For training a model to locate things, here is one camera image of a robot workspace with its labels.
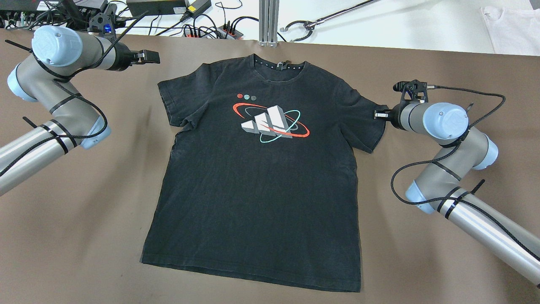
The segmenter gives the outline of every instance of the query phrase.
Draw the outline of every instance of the table surface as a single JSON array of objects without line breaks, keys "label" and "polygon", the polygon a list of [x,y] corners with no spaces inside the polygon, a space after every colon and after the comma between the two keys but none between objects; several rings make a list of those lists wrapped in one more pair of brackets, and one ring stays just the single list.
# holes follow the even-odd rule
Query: table surface
[{"label": "table surface", "polygon": [[[221,26],[224,10],[216,7],[217,0],[205,13]],[[342,9],[360,3],[359,0],[328,2],[323,0],[282,1],[279,8],[278,28],[296,20],[314,21]],[[225,7],[237,7],[238,0],[224,0]],[[338,18],[324,22],[315,28],[313,35],[302,43],[356,45],[367,47],[443,50],[493,54],[487,28],[480,7],[497,6],[511,9],[532,10],[529,0],[380,0],[366,7],[351,11]],[[239,16],[259,17],[258,1],[243,1],[239,9],[225,10],[227,21]],[[137,26],[147,27],[155,16],[147,16]],[[176,23],[178,15],[167,15],[154,21],[154,26],[169,27]],[[196,20],[197,26],[211,26],[206,17]],[[237,30],[244,39],[259,39],[259,26],[253,20],[242,20]],[[148,28],[134,28],[131,34],[148,35]],[[164,35],[180,33],[171,30]],[[302,26],[279,32],[291,41],[306,34]]]}]

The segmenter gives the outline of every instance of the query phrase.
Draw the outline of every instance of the t-shirt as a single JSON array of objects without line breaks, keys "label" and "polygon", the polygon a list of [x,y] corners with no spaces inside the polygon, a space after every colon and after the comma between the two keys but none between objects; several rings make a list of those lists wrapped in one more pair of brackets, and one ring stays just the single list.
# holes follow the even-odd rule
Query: t-shirt
[{"label": "t-shirt", "polygon": [[384,132],[344,80],[257,55],[158,84],[176,134],[141,262],[360,291],[356,159]]}]

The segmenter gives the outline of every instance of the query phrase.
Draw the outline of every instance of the printed logo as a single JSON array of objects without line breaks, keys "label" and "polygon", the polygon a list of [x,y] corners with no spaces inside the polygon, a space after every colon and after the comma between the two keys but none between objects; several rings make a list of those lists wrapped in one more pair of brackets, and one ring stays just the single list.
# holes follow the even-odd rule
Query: printed logo
[{"label": "printed logo", "polygon": [[[237,103],[233,106],[233,110],[242,118],[245,117],[240,113],[241,111],[253,117],[253,120],[243,122],[240,126],[245,132],[260,134],[259,140],[261,143],[273,142],[279,138],[309,136],[309,129],[299,121],[300,111],[298,110],[283,112],[283,109],[278,105],[267,108],[251,103]],[[291,113],[295,113],[296,118],[288,115]],[[299,126],[305,130],[303,133],[298,134]]]}]

